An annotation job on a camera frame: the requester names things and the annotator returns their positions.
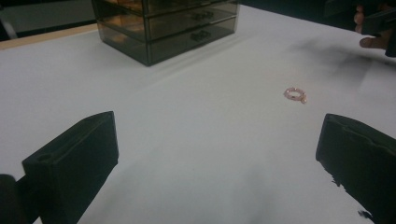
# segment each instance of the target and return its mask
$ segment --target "white tabletop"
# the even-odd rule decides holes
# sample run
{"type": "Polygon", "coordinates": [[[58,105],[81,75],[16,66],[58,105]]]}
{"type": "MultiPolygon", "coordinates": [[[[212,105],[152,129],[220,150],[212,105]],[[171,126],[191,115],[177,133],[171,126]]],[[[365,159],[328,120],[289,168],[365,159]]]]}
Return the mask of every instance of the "white tabletop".
{"type": "Polygon", "coordinates": [[[97,32],[1,50],[0,172],[113,110],[120,163],[79,223],[371,223],[315,160],[326,113],[396,136],[396,63],[360,38],[241,7],[235,35],[151,67],[97,32]]]}

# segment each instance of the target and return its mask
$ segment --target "dark background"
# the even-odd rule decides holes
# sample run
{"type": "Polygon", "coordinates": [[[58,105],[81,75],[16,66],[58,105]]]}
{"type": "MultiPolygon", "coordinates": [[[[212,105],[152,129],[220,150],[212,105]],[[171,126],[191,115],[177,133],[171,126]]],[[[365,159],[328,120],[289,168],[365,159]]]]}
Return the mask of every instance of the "dark background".
{"type": "Polygon", "coordinates": [[[325,18],[323,16],[326,0],[240,0],[242,5],[256,7],[267,11],[313,21],[347,30],[354,30],[353,16],[355,8],[325,18]]]}
{"type": "MultiPolygon", "coordinates": [[[[1,7],[15,7],[30,4],[42,4],[48,2],[60,2],[67,0],[0,0],[0,10],[1,7]]],[[[339,27],[342,29],[353,30],[355,24],[353,22],[353,16],[355,9],[351,6],[350,10],[331,16],[330,18],[325,18],[323,16],[324,6],[326,0],[240,0],[242,5],[249,7],[256,7],[263,10],[272,11],[275,13],[291,16],[298,19],[303,19],[307,21],[313,21],[317,23],[322,23],[334,27],[339,27]]],[[[77,27],[80,25],[86,25],[90,23],[95,23],[94,18],[90,21],[82,21],[75,24],[66,24],[56,27],[48,27],[46,29],[32,30],[29,32],[23,32],[18,34],[18,37],[24,37],[28,35],[38,35],[47,32],[77,27]]],[[[7,34],[0,22],[0,41],[8,40],[7,34]]]]}

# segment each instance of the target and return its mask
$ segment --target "hand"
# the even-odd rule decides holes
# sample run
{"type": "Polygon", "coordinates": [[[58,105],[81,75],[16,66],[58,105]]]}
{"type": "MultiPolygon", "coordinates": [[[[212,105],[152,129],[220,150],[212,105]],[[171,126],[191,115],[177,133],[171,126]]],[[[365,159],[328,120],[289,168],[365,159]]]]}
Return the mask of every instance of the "hand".
{"type": "MultiPolygon", "coordinates": [[[[379,10],[388,10],[391,7],[388,6],[387,4],[381,4],[378,9],[379,10]]],[[[357,6],[356,7],[356,14],[354,21],[356,23],[356,28],[355,31],[361,34],[361,27],[364,21],[364,14],[363,14],[363,6],[357,6]]],[[[360,45],[362,48],[366,49],[387,49],[388,48],[388,42],[390,39],[390,36],[392,34],[392,30],[387,30],[384,32],[379,33],[379,37],[365,37],[361,40],[360,45]]]]}

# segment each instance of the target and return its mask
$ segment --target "copper ring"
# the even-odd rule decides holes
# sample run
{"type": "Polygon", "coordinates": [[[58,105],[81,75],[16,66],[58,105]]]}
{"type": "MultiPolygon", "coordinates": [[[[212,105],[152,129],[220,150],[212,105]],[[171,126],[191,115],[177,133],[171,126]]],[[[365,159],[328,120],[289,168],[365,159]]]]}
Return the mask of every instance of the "copper ring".
{"type": "Polygon", "coordinates": [[[306,104],[306,94],[305,91],[302,91],[298,88],[288,88],[287,90],[285,90],[285,92],[283,93],[283,95],[285,95],[286,98],[288,98],[289,100],[293,100],[293,101],[300,101],[303,104],[306,104]],[[291,92],[297,92],[300,95],[291,95],[291,92]]]}

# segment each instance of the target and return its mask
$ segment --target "drawer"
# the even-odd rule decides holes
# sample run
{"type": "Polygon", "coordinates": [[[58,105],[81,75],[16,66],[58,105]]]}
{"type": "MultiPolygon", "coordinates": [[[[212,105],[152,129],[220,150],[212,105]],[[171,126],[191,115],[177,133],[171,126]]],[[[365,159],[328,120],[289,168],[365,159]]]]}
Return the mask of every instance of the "drawer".
{"type": "Polygon", "coordinates": [[[170,11],[177,11],[189,7],[207,5],[219,0],[106,0],[121,7],[128,8],[135,13],[156,15],[170,11]]]}
{"type": "Polygon", "coordinates": [[[233,1],[150,18],[148,36],[149,39],[154,40],[211,22],[226,20],[236,16],[237,10],[238,5],[233,1]]]}
{"type": "Polygon", "coordinates": [[[221,2],[176,13],[145,18],[106,2],[95,3],[97,19],[109,27],[141,41],[156,40],[236,16],[236,1],[221,2]]]}
{"type": "Polygon", "coordinates": [[[105,43],[145,65],[152,65],[189,49],[233,34],[235,23],[236,18],[230,18],[226,21],[150,42],[136,40],[100,22],[98,26],[100,36],[105,43]]]}

